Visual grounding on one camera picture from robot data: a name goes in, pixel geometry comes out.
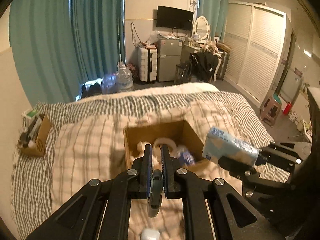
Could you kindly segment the teal curtain right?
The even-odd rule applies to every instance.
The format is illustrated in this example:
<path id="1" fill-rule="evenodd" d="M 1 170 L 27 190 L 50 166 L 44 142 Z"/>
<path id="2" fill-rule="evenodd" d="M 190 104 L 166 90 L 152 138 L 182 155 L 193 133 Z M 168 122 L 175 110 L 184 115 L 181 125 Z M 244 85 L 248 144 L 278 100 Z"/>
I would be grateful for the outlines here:
<path id="1" fill-rule="evenodd" d="M 222 42 L 225 35 L 229 0 L 199 0 L 197 17 L 204 16 L 211 26 L 211 37 L 218 36 Z"/>

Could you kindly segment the white louvered wardrobe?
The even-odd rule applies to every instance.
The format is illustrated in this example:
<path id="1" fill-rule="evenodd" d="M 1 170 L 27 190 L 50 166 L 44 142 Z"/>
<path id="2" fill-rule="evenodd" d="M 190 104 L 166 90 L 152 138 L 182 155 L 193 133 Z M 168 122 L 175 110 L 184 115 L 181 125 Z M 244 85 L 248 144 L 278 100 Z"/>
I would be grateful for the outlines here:
<path id="1" fill-rule="evenodd" d="M 260 107 L 280 64 L 286 13 L 245 2 L 231 2 L 224 44 L 231 49 L 225 80 Z"/>

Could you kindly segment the large clear water jug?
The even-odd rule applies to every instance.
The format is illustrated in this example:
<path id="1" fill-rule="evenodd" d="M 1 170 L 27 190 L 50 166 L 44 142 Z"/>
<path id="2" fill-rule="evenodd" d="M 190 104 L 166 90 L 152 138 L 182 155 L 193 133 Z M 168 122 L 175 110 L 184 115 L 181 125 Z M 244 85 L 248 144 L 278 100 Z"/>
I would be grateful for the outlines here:
<path id="1" fill-rule="evenodd" d="M 116 87 L 118 92 L 133 90 L 133 78 L 130 69 L 120 61 L 116 72 Z"/>

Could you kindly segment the teal curtain left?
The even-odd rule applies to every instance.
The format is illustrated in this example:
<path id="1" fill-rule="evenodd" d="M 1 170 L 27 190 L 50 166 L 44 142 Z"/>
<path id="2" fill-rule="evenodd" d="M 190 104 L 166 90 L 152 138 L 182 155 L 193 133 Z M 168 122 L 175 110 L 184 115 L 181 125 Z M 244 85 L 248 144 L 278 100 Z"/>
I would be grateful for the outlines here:
<path id="1" fill-rule="evenodd" d="M 13 0 L 9 40 L 29 102 L 72 102 L 82 81 L 69 18 L 69 0 Z"/>

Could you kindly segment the white dressing table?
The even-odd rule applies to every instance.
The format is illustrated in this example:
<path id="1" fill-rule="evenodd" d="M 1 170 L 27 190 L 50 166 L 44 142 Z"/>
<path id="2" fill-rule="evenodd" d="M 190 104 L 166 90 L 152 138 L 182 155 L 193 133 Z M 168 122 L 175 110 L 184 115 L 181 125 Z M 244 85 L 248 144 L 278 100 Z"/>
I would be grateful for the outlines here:
<path id="1" fill-rule="evenodd" d="M 193 46 L 189 46 L 189 45 L 184 44 L 182 46 L 180 63 L 184 63 L 185 61 L 187 61 L 187 59 L 189 59 L 190 54 L 198 53 L 198 52 L 208 52 L 208 53 L 212 53 L 212 54 L 218 56 L 219 62 L 218 62 L 217 68 L 215 70 L 214 77 L 212 79 L 212 81 L 215 81 L 216 74 L 217 74 L 217 71 L 218 71 L 220 63 L 221 63 L 221 54 L 222 54 L 221 51 L 219 51 L 216 46 L 212 46 L 210 44 L 203 44 L 203 46 L 200 48 L 200 47 L 193 47 Z"/>

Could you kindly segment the small cardboard box with clutter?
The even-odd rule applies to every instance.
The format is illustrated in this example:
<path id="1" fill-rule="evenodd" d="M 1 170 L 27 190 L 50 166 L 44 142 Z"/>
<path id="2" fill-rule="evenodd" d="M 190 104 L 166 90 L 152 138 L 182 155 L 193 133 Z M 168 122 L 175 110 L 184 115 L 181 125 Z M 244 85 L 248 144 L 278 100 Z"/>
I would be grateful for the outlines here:
<path id="1" fill-rule="evenodd" d="M 17 143 L 18 149 L 30 157 L 44 157 L 51 122 L 45 114 L 36 109 L 23 112 L 21 117 L 22 129 Z"/>

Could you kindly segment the teal curtain middle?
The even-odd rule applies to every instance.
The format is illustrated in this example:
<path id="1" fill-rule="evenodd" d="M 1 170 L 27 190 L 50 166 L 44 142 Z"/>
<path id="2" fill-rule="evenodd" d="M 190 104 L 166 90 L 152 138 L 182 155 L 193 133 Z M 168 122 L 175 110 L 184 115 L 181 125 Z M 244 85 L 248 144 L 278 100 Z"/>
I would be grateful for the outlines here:
<path id="1" fill-rule="evenodd" d="M 70 0 L 69 13 L 80 81 L 116 72 L 125 58 L 124 0 Z"/>

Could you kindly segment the open brown cardboard box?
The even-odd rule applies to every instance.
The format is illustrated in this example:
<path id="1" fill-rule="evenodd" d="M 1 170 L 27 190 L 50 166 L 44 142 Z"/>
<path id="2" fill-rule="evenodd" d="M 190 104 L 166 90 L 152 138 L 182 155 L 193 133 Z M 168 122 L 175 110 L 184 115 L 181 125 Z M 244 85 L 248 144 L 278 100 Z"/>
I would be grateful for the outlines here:
<path id="1" fill-rule="evenodd" d="M 148 124 L 146 126 L 124 128 L 125 163 L 130 168 L 135 158 L 139 158 L 145 145 L 151 145 L 157 159 L 155 168 L 161 165 L 160 147 L 167 145 L 172 157 L 178 152 L 190 153 L 194 163 L 183 167 L 199 174 L 209 167 L 209 161 L 202 156 L 203 142 L 185 120 Z"/>

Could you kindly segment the light blue earbuds case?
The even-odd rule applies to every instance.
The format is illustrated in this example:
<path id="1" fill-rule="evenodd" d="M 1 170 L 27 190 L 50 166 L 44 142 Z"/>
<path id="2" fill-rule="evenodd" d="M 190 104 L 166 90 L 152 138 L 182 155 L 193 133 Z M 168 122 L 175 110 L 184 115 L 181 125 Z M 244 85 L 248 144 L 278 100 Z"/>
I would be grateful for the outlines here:
<path id="1" fill-rule="evenodd" d="M 140 240 L 159 240 L 160 232 L 156 229 L 145 228 L 140 233 Z"/>

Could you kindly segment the silver mini fridge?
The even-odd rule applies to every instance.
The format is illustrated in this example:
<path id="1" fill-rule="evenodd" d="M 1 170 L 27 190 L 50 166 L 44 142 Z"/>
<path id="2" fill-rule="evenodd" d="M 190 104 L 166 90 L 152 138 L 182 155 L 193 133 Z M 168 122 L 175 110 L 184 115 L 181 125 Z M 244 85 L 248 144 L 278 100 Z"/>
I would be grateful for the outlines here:
<path id="1" fill-rule="evenodd" d="M 182 41 L 173 38 L 160 38 L 157 49 L 157 81 L 174 81 L 176 65 L 180 64 Z"/>

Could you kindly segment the oval white vanity mirror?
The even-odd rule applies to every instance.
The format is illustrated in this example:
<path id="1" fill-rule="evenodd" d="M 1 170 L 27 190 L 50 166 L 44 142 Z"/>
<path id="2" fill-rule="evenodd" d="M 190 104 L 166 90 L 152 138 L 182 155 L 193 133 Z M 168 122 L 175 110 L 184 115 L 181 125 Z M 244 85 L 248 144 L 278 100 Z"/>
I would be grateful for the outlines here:
<path id="1" fill-rule="evenodd" d="M 193 25 L 193 34 L 199 40 L 206 40 L 210 34 L 210 24 L 204 16 L 196 19 Z"/>

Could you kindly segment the red bottle on floor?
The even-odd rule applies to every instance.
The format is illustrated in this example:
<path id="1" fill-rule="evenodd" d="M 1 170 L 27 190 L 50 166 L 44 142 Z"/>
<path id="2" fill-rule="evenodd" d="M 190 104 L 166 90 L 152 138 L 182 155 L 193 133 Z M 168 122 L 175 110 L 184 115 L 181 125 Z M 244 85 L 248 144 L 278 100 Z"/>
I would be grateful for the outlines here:
<path id="1" fill-rule="evenodd" d="M 292 107 L 292 103 L 291 102 L 288 102 L 286 107 L 283 109 L 283 114 L 284 115 L 288 115 L 290 110 L 291 110 L 291 107 Z"/>

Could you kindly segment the chair with black jacket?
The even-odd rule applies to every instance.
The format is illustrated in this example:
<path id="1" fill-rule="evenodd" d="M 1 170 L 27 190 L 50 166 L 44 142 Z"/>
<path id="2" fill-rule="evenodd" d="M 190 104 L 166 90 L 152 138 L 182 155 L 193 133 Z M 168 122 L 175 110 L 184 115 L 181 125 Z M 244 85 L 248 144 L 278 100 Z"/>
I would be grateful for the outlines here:
<path id="1" fill-rule="evenodd" d="M 197 81 L 210 83 L 214 77 L 219 58 L 208 52 L 198 52 L 189 55 L 184 63 L 176 65 L 175 84 L 191 82 L 192 78 Z"/>

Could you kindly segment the teal curtain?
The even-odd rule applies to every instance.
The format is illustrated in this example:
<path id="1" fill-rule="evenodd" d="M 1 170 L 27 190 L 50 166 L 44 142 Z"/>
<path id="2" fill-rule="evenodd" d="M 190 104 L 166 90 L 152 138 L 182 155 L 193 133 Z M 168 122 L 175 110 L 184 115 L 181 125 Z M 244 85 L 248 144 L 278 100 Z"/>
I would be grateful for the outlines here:
<path id="1" fill-rule="evenodd" d="M 80 81 L 116 72 L 125 58 L 124 0 L 70 0 L 69 13 Z"/>
<path id="2" fill-rule="evenodd" d="M 13 0 L 9 40 L 29 102 L 72 102 L 82 81 L 69 18 L 69 0 Z"/>
<path id="3" fill-rule="evenodd" d="M 229 0 L 199 0 L 197 17 L 204 16 L 211 26 L 211 37 L 218 36 L 222 42 L 225 35 Z"/>

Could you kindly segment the light blue tissue pack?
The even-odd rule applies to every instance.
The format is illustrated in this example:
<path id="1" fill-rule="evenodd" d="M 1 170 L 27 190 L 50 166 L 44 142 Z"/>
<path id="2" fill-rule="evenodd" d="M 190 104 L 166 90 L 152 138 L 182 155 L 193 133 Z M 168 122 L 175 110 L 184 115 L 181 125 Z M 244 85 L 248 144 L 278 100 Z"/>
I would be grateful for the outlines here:
<path id="1" fill-rule="evenodd" d="M 212 127 L 207 133 L 202 156 L 216 164 L 220 158 L 226 157 L 248 166 L 254 166 L 259 150 L 221 129 Z"/>

